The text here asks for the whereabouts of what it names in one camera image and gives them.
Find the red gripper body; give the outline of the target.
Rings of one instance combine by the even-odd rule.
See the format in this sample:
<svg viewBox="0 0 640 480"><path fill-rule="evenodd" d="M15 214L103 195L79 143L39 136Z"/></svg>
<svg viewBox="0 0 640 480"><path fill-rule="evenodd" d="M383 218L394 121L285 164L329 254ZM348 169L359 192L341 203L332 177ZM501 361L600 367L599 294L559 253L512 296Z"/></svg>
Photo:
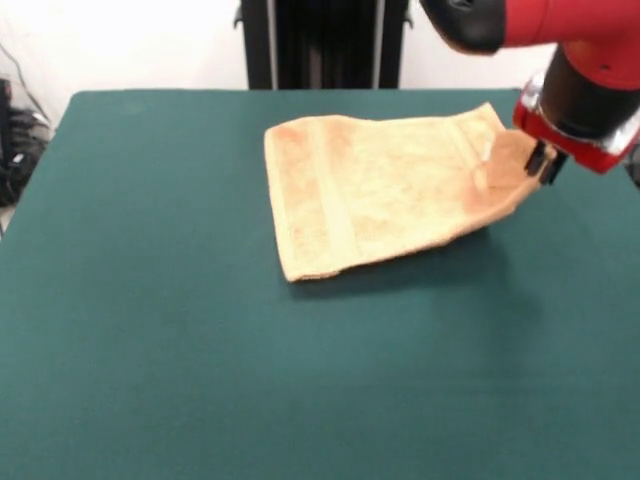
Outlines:
<svg viewBox="0 0 640 480"><path fill-rule="evenodd" d="M619 164L639 138L639 111L603 139L588 140L570 136L552 126L544 117L538 97L521 97L513 111L514 124L536 141L544 141L546 163L557 152L573 157L583 167L604 174Z"/></svg>

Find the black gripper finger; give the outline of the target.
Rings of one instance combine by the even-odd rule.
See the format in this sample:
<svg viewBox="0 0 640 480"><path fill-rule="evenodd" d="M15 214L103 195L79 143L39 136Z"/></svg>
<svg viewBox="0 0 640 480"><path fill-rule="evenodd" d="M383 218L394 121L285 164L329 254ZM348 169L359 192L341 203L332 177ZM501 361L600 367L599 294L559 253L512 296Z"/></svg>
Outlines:
<svg viewBox="0 0 640 480"><path fill-rule="evenodd" d="M552 185L563 169L568 155L564 152L557 152L556 155L547 162L542 173L539 176L539 183L541 185Z"/></svg>
<svg viewBox="0 0 640 480"><path fill-rule="evenodd" d="M529 159L525 165L525 171L528 176L538 176L546 163L546 148L544 141L537 141L533 148Z"/></svg>

